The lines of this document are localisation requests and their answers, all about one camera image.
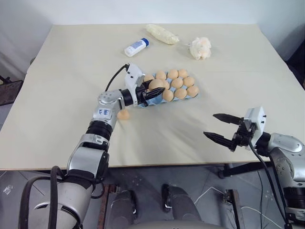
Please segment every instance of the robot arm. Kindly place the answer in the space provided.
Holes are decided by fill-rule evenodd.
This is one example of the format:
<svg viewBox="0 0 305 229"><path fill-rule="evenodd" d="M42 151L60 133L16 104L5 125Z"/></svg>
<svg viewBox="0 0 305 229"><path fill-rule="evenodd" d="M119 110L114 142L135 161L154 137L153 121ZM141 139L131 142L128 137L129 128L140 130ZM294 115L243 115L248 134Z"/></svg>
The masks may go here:
<svg viewBox="0 0 305 229"><path fill-rule="evenodd" d="M234 151L237 146L249 149L251 143L259 155L270 157L285 207L286 220L305 223L305 146L293 136L263 132L266 115L261 107L251 108L244 118L229 114L214 114L226 123L238 125L232 140L215 133L204 132L214 142Z"/></svg>
<svg viewBox="0 0 305 229"><path fill-rule="evenodd" d="M103 92L93 113L87 132L81 137L67 165L67 174L58 184L57 229L81 228L95 185L101 182L108 168L109 140L117 114L126 106L147 104L146 100L160 95L164 88L146 92L149 82L134 64L129 64L125 76L127 89ZM48 228L50 195L29 214L29 228ZM28 228L27 219L20 219L19 228Z"/></svg>

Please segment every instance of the white cable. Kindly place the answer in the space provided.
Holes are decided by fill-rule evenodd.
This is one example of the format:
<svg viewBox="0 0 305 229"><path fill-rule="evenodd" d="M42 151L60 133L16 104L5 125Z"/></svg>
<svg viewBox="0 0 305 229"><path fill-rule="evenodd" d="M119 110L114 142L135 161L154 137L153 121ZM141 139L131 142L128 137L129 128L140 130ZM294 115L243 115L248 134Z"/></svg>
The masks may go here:
<svg viewBox="0 0 305 229"><path fill-rule="evenodd" d="M259 213L259 214L262 214L260 211L254 209L254 208L248 207L248 206L243 206L243 207L241 207L241 209L243 209L243 208L251 209L251 210L253 210L253 211L256 211L256 212ZM265 216L264 214L262 214L262 216L264 216L267 220L269 220L270 222L272 222L272 223L273 223L274 225L276 225L278 228L283 229L283 228L280 227L277 223L275 223L272 219L269 219L269 218L268 218L267 216Z"/></svg>
<svg viewBox="0 0 305 229"><path fill-rule="evenodd" d="M214 187L209 187L208 190L206 190L204 193L202 193L198 198L197 200L194 202L194 204L196 204L198 202L198 200L203 197L208 191L210 191L210 189L214 189L215 191L217 192L220 192L221 194L224 195L224 193L222 191L219 191L218 189L214 188Z"/></svg>

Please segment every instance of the white bottle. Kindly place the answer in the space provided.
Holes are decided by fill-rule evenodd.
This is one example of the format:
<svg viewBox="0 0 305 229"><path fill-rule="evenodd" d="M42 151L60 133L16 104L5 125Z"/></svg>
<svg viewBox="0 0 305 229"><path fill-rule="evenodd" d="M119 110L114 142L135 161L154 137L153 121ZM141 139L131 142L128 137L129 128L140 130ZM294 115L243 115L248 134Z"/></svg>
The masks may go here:
<svg viewBox="0 0 305 229"><path fill-rule="evenodd" d="M142 38L141 40L138 40L137 42L133 43L131 46L127 47L124 51L125 54L129 57L134 56L142 49L145 49L148 46L149 42L146 38Z"/></svg>

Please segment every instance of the floor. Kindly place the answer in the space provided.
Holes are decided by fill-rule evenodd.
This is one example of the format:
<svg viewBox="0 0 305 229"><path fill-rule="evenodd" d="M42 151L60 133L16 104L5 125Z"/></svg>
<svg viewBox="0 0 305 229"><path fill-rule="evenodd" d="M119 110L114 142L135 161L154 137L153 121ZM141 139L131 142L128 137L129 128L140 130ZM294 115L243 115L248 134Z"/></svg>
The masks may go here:
<svg viewBox="0 0 305 229"><path fill-rule="evenodd" d="M9 113L11 105L0 106L0 129ZM172 214L161 210L161 185L168 183L182 187L193 201L210 187L221 192L226 189L237 189L242 206L259 210L261 185L257 172L237 175L220 179L217 171L221 167L189 166L189 167L143 167L143 168L111 168L105 183L117 184L121 189L132 189L138 199L139 216L135 223L154 220L172 219ZM274 197L265 172L259 171L263 182L263 214L273 220L281 228L284 225L276 207ZM33 176L41 175L35 171L0 171L0 228L17 228L22 189ZM49 192L48 181L38 181L31 191L30 208L35 206L44 195ZM109 196L107 215L110 212L111 200L115 194ZM100 199L92 199L84 221L84 229L96 229L100 211ZM210 189L196 203L203 221L221 225L228 229L235 229L232 206L223 203L222 194ZM244 223L247 229L260 228L260 215L243 208ZM266 229L279 228L271 221L263 218Z"/></svg>

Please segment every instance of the black cable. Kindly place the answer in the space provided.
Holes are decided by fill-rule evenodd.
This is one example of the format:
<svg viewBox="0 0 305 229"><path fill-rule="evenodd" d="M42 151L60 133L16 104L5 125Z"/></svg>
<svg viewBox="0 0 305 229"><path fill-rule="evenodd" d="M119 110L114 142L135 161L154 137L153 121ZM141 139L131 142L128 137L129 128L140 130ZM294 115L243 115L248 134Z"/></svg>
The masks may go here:
<svg viewBox="0 0 305 229"><path fill-rule="evenodd" d="M54 166L51 169L51 194L50 194L50 212L49 212L49 223L48 229L56 229L57 223L57 205L58 205L58 191L57 191L57 174L64 177L61 169L58 166Z"/></svg>
<svg viewBox="0 0 305 229"><path fill-rule="evenodd" d="M102 183L102 192L101 192L101 194L98 195L98 196L91 196L91 199L99 199L99 198L101 198L104 195L104 193L105 193L105 186Z"/></svg>
<svg viewBox="0 0 305 229"><path fill-rule="evenodd" d="M281 209L280 203L279 203L279 201L278 201L278 199L277 199L277 195L276 195L276 192L275 192L275 188L274 188L274 185L273 185L273 182L272 182L272 178L271 178L271 176L270 176L270 173L269 173L269 171L268 171L267 165L266 165L266 163L263 161L263 159L258 155L257 151L254 149L254 147L253 147L253 145L252 145L252 142L251 142L251 138L249 138L249 146L250 146L252 152L253 152L253 153L255 154L255 156L258 158L258 160L262 163L262 165L263 165L263 167L264 167L264 169L265 169L265 172L266 172L266 174L267 174L267 177L268 177L268 180L269 180L269 183L270 183L270 186L271 186L271 190L272 190L273 195L274 195L274 198L275 198L276 205L277 205L277 207L278 207L278 209L279 209L279 211L280 211L280 213L281 213L281 215L282 215L282 218L283 218L284 222L285 222L286 224L288 224L288 220L286 219L286 217L285 217L285 215L284 215L284 213L283 213L283 211L282 211L282 209Z"/></svg>
<svg viewBox="0 0 305 229"><path fill-rule="evenodd" d="M109 81L109 83L108 83L108 85L107 85L105 91L108 91L108 88L109 88L110 84L112 83L112 81L114 80L114 78L115 78L124 68L126 68L126 70L127 70L128 67L129 67L129 65L128 65L128 64L125 64L125 65L123 65L123 66L114 74L114 76L113 76L113 77L111 78L111 80Z"/></svg>
<svg viewBox="0 0 305 229"><path fill-rule="evenodd" d="M40 176L40 177L33 177L23 188L21 201L20 201L20 210L19 210L19 222L18 228L19 229L28 229L29 225L29 205L30 205L30 193L31 188L35 181L37 180L49 180L50 177L47 176Z"/></svg>
<svg viewBox="0 0 305 229"><path fill-rule="evenodd" d="M260 203L259 203L259 211L261 212L261 214L259 216L260 216L260 220L261 220L261 229L263 229L263 182L262 182L261 175L259 174L258 171L257 171L257 174L258 174L259 180L261 182L261 189L262 189L261 200L260 200Z"/></svg>

